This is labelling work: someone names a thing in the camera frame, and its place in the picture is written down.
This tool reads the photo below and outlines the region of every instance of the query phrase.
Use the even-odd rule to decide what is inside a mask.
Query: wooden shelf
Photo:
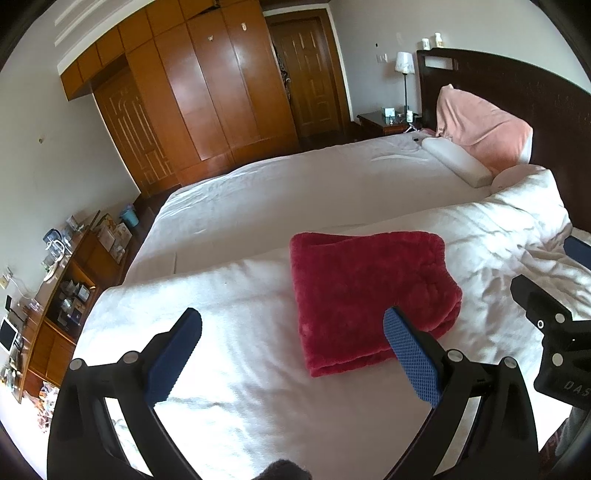
[[[25,386],[33,389],[29,390],[30,393],[38,388],[37,378],[60,385],[97,299],[107,288],[117,285],[123,275],[125,261],[117,265],[93,232],[87,230],[77,234],[72,245],[73,253],[61,261],[53,278],[41,285],[35,296],[41,308],[30,313],[23,328],[25,348],[20,353],[22,375],[12,392],[19,402]],[[89,287],[90,296],[85,302],[86,310],[79,326],[70,326],[66,332],[51,319],[59,314],[60,284],[70,280]]]
[[[61,328],[59,328],[55,323],[53,323],[49,318],[45,318],[45,323],[48,324],[51,328],[53,328],[59,335],[64,337],[72,345],[76,346],[76,341],[70,335],[64,332]]]

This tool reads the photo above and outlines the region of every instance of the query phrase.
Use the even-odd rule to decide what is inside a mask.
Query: white duvet
[[[348,232],[423,230],[446,242],[446,264],[463,290],[460,316],[441,343],[471,360],[520,365],[542,445],[570,407],[532,388],[541,334],[511,300],[525,274],[570,308],[591,313],[591,276],[561,247],[571,226],[547,170],[481,202],[406,215]],[[75,356],[116,361],[168,330],[187,307],[203,317],[203,336],[167,402],[156,411],[204,480],[247,480],[289,458],[317,480],[382,479],[425,420],[396,360],[312,379],[297,332],[287,248],[196,273],[128,281],[108,290],[90,315]],[[461,451],[471,404],[442,468]],[[122,437],[128,433],[113,410]],[[126,444],[139,465],[137,454]]]

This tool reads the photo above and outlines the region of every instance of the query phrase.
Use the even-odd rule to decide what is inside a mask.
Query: wooden cabinet door
[[[56,334],[47,363],[47,379],[59,387],[74,355],[74,345]]]
[[[59,387],[72,360],[75,347],[51,328],[47,321],[43,321],[39,327],[29,369]]]
[[[76,262],[101,290],[113,287],[119,277],[119,265],[102,246],[94,232],[88,233],[76,251]]]
[[[284,142],[297,144],[290,104],[259,2],[245,0],[235,3],[222,8],[222,14],[261,137],[283,137]]]
[[[222,12],[187,22],[197,59],[228,143],[234,152],[261,139]]]
[[[187,26],[183,24],[168,30],[158,35],[155,42],[178,108],[202,160],[200,172],[213,176],[229,171],[234,166],[230,146],[209,95]],[[206,178],[199,178],[194,168],[178,174],[188,174],[192,182]]]
[[[130,51],[127,61],[150,122],[174,171],[180,172],[198,165],[201,158],[178,109],[154,40]]]
[[[95,91],[96,103],[129,173],[145,197],[178,185],[129,68]]]

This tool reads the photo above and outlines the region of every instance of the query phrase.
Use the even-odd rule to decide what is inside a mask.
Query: hanging clothes
[[[283,79],[283,86],[285,87],[285,91],[287,92],[287,99],[291,100],[290,74],[287,71],[287,69],[285,68],[285,63],[283,63],[283,59],[279,55],[279,51],[277,50],[277,47],[275,45],[273,45],[273,48],[275,49],[275,56],[277,57],[277,62],[279,63],[279,70],[281,72],[281,78]]]

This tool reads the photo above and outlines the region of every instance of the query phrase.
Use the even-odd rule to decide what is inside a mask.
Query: pink pillowcase
[[[461,146],[494,176],[519,163],[533,129],[520,118],[469,92],[442,87],[437,135]]]

